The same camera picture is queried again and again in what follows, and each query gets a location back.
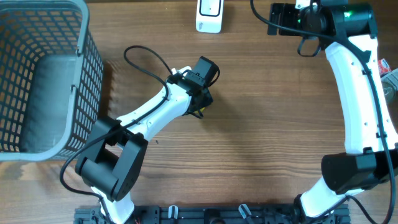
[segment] black mount bracket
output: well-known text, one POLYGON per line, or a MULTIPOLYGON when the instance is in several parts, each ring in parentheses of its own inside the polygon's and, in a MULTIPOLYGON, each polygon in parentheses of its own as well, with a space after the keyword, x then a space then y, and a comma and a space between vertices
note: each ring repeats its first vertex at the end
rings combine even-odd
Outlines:
MULTIPOLYGON (((345 45, 352 45, 348 40, 352 36, 369 34, 372 39, 377 37, 376 20, 370 4, 348 4, 347 0, 317 0, 316 2, 319 6, 303 9, 296 9, 295 4, 273 3, 269 20, 280 26, 329 35, 345 45)), ((277 35, 277 33, 278 28, 268 26, 268 35, 277 35)), ((279 29, 279 35, 300 36, 301 34, 279 29)), ((302 36, 303 42, 307 39, 316 39, 316 37, 302 36)), ((300 55, 303 42, 298 48, 300 55)), ((319 46, 315 53, 302 56, 314 57, 319 49, 325 50, 330 44, 332 41, 329 39, 319 39, 319 46)), ((369 62, 370 52, 363 52, 356 46, 352 46, 350 50, 365 62, 369 62)))
MULTIPOLYGON (((87 139, 90 142, 121 128, 120 122, 108 116, 97 120, 87 139)), ((94 186, 110 201, 121 200, 136 183, 148 142, 141 133, 119 132, 89 147, 79 156, 75 172, 84 183, 94 186), (118 144, 123 151, 118 157, 105 149, 105 144, 118 144)))
POLYGON ((219 76, 220 69, 218 66, 211 60, 201 56, 192 71, 187 71, 183 75, 170 75, 167 78, 168 83, 178 85, 192 97, 191 104, 185 114, 192 114, 197 118, 203 117, 200 110, 213 102, 208 87, 217 80, 218 76, 212 81, 217 73, 219 76))
MULTIPOLYGON (((235 207, 176 207, 137 206, 126 224, 305 224, 293 218, 293 204, 274 204, 235 207)), ((332 215, 316 224, 349 224, 347 205, 337 208, 332 215)), ((109 224, 100 207, 75 210, 74 224, 109 224)))

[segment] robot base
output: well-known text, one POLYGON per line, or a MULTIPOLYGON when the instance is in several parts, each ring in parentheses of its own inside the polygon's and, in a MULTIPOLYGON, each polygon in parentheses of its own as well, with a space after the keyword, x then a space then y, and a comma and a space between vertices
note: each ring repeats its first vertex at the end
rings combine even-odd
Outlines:
MULTIPOLYGON (((251 215, 242 215, 243 211, 237 207, 180 207, 177 210, 178 218, 174 219, 175 215, 169 218, 171 207, 137 206, 126 224, 293 224, 293 204, 257 205, 246 208, 251 215)), ((347 205, 337 208, 323 221, 314 222, 314 224, 350 223, 347 205)), ((74 224, 109 223, 100 213, 100 207, 92 207, 76 209, 74 224)))

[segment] basket handle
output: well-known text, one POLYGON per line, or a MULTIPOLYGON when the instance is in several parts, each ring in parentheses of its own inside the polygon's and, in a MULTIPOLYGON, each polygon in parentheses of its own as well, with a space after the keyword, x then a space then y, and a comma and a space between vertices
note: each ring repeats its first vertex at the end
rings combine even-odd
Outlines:
POLYGON ((78 49, 76 51, 76 54, 79 57, 85 49, 86 32, 88 30, 88 23, 90 21, 90 12, 84 0, 69 0, 69 1, 76 4, 81 10, 81 26, 80 26, 79 39, 77 42, 78 49))

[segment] white arm segment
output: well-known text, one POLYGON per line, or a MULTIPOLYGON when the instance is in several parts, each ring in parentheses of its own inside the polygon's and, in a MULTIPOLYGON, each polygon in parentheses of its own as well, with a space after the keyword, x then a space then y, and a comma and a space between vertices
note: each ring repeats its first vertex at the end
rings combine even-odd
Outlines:
MULTIPOLYGON (((191 67, 187 66, 182 68, 180 72, 185 70, 191 70, 191 67)), ((132 133, 141 133, 144 135, 144 139, 150 141, 162 128, 164 128, 173 119, 183 115, 187 112, 188 107, 191 103, 191 96, 187 94, 187 91, 175 84, 167 83, 169 88, 169 97, 157 110, 150 115, 142 119, 138 124, 128 128, 132 133)), ((162 101, 165 95, 165 88, 156 94, 152 99, 143 104, 140 108, 135 111, 118 117, 121 121, 121 125, 124 126, 130 123, 132 120, 139 118, 153 107, 155 107, 160 101, 162 101)), ((120 201, 111 202, 106 198, 106 195, 95 187, 91 188, 93 192, 101 194, 104 197, 106 208, 108 209, 109 216, 112 221, 116 224, 122 224, 127 221, 134 211, 134 203, 131 200, 130 192, 122 198, 120 201)))
MULTIPOLYGON (((377 65, 377 39, 369 35, 350 37, 349 41, 361 50, 370 50, 371 59, 368 63, 376 84, 377 97, 380 101, 384 129, 387 134, 389 149, 395 148, 398 135, 391 123, 386 99, 384 98, 379 69, 377 65)), ((335 73, 338 92, 345 121, 347 154, 363 154, 365 147, 371 147, 373 152, 383 151, 377 127, 377 114, 373 93, 368 78, 363 75, 363 67, 359 60, 344 46, 333 43, 326 49, 326 57, 335 73)), ((350 190, 343 195, 337 195, 330 190, 321 178, 308 192, 301 196, 302 207, 308 217, 317 217, 336 205, 345 195, 356 195, 362 189, 350 190)))
MULTIPOLYGON (((138 124, 128 128, 129 131, 134 134, 141 133, 144 135, 144 139, 150 141, 169 122, 187 112, 191 103, 191 96, 187 94, 186 90, 176 84, 168 83, 167 87, 169 88, 168 100, 152 114, 142 119, 138 124)), ((150 99, 140 108, 129 114, 118 117, 118 120, 122 121, 121 125, 126 125, 148 112, 162 101, 164 95, 165 88, 163 87, 155 97, 150 99)))

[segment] green light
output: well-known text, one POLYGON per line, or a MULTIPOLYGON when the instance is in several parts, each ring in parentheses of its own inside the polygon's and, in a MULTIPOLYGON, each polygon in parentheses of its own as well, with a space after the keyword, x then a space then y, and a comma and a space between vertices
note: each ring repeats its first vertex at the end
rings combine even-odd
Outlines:
POLYGON ((353 13, 352 12, 344 12, 345 17, 350 17, 353 13))

